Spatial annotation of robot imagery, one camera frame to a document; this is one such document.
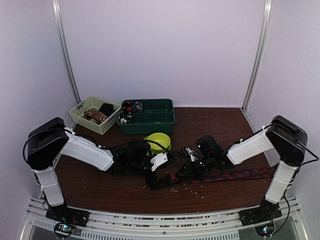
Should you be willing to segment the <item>red navy striped tie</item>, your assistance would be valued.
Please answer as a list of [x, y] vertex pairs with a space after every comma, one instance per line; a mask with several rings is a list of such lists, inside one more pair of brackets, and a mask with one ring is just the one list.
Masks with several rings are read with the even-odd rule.
[[221, 173], [207, 173], [200, 178], [190, 178], [184, 181], [178, 181], [174, 174], [171, 175], [175, 184], [202, 184], [211, 182], [222, 182], [222, 181], [235, 181], [235, 180], [250, 180], [250, 179], [268, 179], [273, 178], [278, 166], [264, 167], [258, 169], [250, 170], [240, 170], [240, 171], [227, 171]]

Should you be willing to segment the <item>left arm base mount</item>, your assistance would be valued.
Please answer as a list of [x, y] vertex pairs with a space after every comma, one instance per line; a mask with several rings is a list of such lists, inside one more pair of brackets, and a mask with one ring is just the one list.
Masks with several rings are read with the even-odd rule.
[[45, 217], [57, 222], [68, 223], [73, 226], [86, 227], [90, 213], [68, 207], [67, 205], [49, 206]]

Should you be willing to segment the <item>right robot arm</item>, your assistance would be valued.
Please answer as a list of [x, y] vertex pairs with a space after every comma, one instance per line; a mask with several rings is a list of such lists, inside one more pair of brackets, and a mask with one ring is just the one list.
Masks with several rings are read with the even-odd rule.
[[186, 162], [178, 177], [201, 178], [211, 169], [227, 170], [241, 165], [260, 154], [277, 156], [273, 167], [275, 173], [264, 198], [256, 210], [259, 220], [268, 220], [275, 212], [275, 205], [285, 196], [297, 172], [304, 165], [306, 154], [319, 161], [319, 157], [308, 147], [308, 134], [287, 118], [277, 115], [271, 123], [262, 126], [252, 135], [234, 142], [222, 149], [211, 135], [201, 137], [197, 146], [202, 156], [197, 157], [191, 150], [185, 150]]

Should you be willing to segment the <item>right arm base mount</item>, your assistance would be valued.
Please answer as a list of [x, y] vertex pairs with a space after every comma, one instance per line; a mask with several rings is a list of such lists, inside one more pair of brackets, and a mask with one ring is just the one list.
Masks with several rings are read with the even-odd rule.
[[241, 210], [238, 214], [242, 226], [259, 224], [282, 216], [279, 203], [272, 203], [266, 200], [266, 197], [261, 200], [258, 207]]

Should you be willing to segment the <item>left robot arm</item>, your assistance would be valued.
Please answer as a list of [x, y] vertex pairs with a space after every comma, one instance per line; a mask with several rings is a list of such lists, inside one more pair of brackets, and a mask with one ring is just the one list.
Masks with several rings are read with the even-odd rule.
[[156, 170], [174, 160], [172, 151], [156, 142], [162, 152], [151, 151], [152, 140], [142, 139], [107, 147], [77, 134], [55, 117], [31, 131], [22, 147], [22, 157], [35, 174], [52, 213], [61, 222], [72, 218], [54, 168], [57, 156], [69, 156], [98, 170], [107, 172], [117, 167], [133, 169], [145, 176], [147, 185], [158, 189]]

